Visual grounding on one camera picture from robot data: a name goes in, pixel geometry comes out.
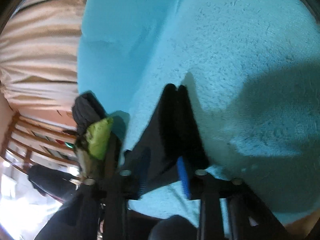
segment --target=lime green cloth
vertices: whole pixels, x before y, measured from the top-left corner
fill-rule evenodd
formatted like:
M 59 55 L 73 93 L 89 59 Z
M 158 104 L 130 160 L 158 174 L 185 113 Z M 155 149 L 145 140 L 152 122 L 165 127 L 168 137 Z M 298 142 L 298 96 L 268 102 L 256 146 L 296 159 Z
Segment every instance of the lime green cloth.
M 98 160 L 103 160 L 106 154 L 112 124 L 112 118 L 104 118 L 87 128 L 86 139 L 89 154 Z

